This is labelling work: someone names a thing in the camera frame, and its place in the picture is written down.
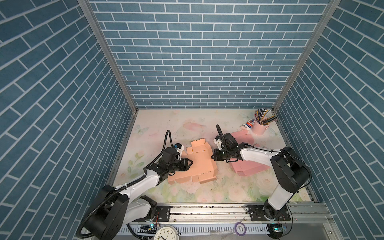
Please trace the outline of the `orange paper box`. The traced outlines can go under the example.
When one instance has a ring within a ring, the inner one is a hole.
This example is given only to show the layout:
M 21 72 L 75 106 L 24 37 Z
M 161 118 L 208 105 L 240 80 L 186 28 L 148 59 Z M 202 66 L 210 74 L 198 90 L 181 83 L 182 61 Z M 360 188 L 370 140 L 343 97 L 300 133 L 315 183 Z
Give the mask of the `orange paper box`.
M 212 159 L 213 150 L 206 139 L 191 142 L 191 146 L 182 152 L 182 157 L 193 161 L 193 164 L 186 172 L 176 172 L 168 177 L 168 183 L 183 184 L 188 181 L 204 184 L 217 179 L 218 166 Z

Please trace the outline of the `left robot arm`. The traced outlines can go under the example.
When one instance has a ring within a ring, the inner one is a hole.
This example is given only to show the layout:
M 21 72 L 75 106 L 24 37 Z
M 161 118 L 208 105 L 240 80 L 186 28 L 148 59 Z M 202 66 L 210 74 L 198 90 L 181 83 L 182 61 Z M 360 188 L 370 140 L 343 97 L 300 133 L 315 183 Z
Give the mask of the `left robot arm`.
M 117 187 L 106 185 L 97 194 L 76 230 L 78 239 L 95 237 L 112 240 L 122 226 L 136 220 L 152 220 L 157 202 L 144 195 L 169 176 L 186 172 L 192 160 L 182 157 L 181 144 L 174 144 L 170 131 L 165 134 L 161 152 L 143 168 L 143 175 Z

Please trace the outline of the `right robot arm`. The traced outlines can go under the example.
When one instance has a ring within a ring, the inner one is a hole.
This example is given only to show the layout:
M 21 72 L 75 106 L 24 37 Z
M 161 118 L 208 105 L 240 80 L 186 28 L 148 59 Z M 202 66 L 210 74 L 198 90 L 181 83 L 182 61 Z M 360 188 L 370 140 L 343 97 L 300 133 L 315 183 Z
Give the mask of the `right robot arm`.
M 312 179 L 308 165 L 290 147 L 281 150 L 257 148 L 239 144 L 230 133 L 222 132 L 215 137 L 214 143 L 217 145 L 212 155 L 214 161 L 255 162 L 274 170 L 278 185 L 263 206 L 264 216 L 269 221 L 274 221 L 293 195 Z

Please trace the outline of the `pink paper box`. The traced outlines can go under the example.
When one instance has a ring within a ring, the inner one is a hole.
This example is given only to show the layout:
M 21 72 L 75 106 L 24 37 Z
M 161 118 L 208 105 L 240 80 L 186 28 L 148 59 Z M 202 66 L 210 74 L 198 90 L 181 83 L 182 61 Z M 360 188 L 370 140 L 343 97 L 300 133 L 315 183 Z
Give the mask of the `pink paper box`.
M 246 143 L 254 145 L 255 139 L 253 135 L 247 130 L 231 133 L 237 143 L 240 145 Z M 259 172 L 268 170 L 272 167 L 271 161 L 269 160 L 270 155 L 261 151 L 257 153 L 255 149 L 247 148 L 241 150 L 241 157 L 238 161 L 230 163 L 232 169 L 241 177 L 248 177 L 255 175 Z

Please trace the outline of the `pink pencil cup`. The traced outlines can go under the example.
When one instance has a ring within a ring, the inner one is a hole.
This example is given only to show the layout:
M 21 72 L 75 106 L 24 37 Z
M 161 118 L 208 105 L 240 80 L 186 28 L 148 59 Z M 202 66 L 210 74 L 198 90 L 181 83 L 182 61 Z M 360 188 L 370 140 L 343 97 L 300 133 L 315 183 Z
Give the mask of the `pink pencil cup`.
M 269 125 L 261 125 L 259 124 L 256 120 L 254 121 L 253 123 L 253 126 L 251 127 L 251 132 L 254 134 L 254 135 L 263 135 L 266 130 L 268 129 Z

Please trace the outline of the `coloured pencils bundle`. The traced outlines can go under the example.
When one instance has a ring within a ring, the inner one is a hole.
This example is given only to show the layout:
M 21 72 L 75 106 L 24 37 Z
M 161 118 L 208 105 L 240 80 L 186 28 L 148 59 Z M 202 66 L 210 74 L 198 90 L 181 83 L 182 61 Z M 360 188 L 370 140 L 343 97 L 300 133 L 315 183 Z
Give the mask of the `coloured pencils bundle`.
M 277 120 L 277 115 L 272 109 L 261 108 L 255 112 L 255 122 L 259 125 L 266 126 Z

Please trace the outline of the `white analog clock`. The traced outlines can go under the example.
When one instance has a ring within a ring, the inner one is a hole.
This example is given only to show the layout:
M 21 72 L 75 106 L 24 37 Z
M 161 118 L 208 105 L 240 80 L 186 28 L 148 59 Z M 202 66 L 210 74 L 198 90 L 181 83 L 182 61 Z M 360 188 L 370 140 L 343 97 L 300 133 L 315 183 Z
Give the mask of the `white analog clock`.
M 175 227 L 166 225 L 158 228 L 154 240 L 179 240 L 180 235 Z

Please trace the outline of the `purple tape roll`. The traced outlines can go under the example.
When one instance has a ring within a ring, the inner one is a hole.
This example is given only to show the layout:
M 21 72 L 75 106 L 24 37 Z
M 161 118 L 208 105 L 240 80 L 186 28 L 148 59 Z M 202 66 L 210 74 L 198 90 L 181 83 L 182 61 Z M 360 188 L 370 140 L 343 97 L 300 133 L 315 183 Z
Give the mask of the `purple tape roll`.
M 242 222 L 237 222 L 237 223 L 235 223 L 234 231 L 235 231 L 236 235 L 243 237 L 247 233 L 247 228 L 246 228 L 245 224 L 243 224 Z

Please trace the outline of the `green lit circuit board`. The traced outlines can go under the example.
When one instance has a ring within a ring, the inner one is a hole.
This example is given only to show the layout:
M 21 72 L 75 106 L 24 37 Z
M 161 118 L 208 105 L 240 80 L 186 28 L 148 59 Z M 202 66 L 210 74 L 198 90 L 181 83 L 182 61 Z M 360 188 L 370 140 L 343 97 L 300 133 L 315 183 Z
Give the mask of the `green lit circuit board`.
M 267 236 L 274 240 L 279 240 L 283 235 L 286 227 L 282 224 L 267 224 L 269 233 Z

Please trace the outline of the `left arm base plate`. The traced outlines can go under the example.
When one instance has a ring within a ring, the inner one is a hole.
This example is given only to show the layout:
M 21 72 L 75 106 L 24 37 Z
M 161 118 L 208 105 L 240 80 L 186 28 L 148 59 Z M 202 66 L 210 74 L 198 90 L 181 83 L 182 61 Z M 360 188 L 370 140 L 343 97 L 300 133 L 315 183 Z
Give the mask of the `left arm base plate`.
M 156 209 L 150 209 L 147 216 L 136 219 L 134 222 L 169 222 L 171 216 L 171 206 L 157 206 Z

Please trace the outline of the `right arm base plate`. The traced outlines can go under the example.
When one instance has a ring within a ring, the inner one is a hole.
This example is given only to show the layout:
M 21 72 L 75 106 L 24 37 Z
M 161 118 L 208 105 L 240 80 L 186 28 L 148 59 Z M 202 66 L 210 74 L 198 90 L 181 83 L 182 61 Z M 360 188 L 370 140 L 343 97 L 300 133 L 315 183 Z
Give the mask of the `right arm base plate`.
M 247 205 L 245 210 L 249 213 L 252 222 L 290 221 L 292 219 L 287 205 L 280 210 L 264 205 Z

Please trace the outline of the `aluminium rail frame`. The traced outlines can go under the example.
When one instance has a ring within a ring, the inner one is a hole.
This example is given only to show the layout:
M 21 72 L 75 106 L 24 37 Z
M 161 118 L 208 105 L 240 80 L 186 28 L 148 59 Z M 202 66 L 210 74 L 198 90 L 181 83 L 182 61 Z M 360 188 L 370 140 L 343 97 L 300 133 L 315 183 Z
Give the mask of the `aluminium rail frame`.
M 261 239 L 273 240 L 267 236 L 267 224 L 282 224 L 286 227 L 280 240 L 340 240 L 342 235 L 325 204 L 304 202 L 287 204 L 291 213 L 290 221 L 252 222 L 247 205 L 261 203 L 200 203 L 200 204 L 159 204 L 171 206 L 169 222 L 133 222 L 131 228 L 140 236 L 152 237 L 158 228 L 173 226 L 186 239 Z M 235 223 L 242 222 L 247 228 L 245 236 L 234 231 Z

